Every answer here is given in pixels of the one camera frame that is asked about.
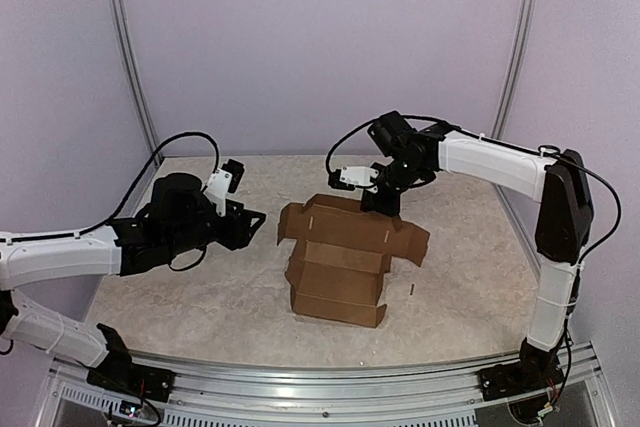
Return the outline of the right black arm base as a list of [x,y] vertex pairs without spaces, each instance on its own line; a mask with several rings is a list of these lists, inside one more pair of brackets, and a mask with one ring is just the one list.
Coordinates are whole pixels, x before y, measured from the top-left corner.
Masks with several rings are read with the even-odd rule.
[[484,401],[518,396],[552,385],[559,388],[565,379],[557,356],[544,368],[537,361],[517,360],[483,368],[477,377]]

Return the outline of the brown cardboard paper box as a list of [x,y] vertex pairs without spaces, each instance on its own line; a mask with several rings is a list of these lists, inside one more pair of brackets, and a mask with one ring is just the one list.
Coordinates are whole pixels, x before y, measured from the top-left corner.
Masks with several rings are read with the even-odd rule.
[[391,261],[421,266],[430,233],[364,212],[356,199],[316,194],[282,208],[277,241],[285,239],[295,242],[285,271],[294,313],[376,328],[387,309],[380,297]]

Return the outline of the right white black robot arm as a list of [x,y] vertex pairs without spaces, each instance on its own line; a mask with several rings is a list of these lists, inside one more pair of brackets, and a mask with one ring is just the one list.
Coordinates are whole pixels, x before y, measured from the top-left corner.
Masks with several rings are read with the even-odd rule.
[[519,361],[511,370],[518,389],[535,389],[550,374],[577,301],[580,256],[594,218],[580,154],[548,146],[533,151],[444,121],[418,130],[397,111],[371,121],[367,133],[391,161],[374,164],[360,175],[364,211],[398,216],[402,194],[434,181],[439,172],[484,180],[538,203],[538,293]]

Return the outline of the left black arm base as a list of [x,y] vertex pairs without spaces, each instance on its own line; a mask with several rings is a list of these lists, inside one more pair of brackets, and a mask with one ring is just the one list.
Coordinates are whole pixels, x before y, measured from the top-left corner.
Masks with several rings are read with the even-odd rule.
[[87,368],[87,383],[143,400],[166,403],[172,392],[176,373],[163,368],[130,361],[105,360]]

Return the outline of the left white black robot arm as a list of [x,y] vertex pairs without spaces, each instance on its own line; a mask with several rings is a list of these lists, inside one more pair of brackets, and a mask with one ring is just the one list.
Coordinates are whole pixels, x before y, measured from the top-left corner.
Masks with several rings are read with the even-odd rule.
[[239,177],[214,171],[207,181],[188,173],[156,179],[149,201],[133,217],[95,229],[1,242],[1,337],[27,343],[99,372],[115,389],[133,390],[140,371],[116,329],[88,325],[20,292],[40,281],[85,275],[128,277],[170,266],[180,255],[212,244],[230,251],[249,245],[265,214],[230,199]]

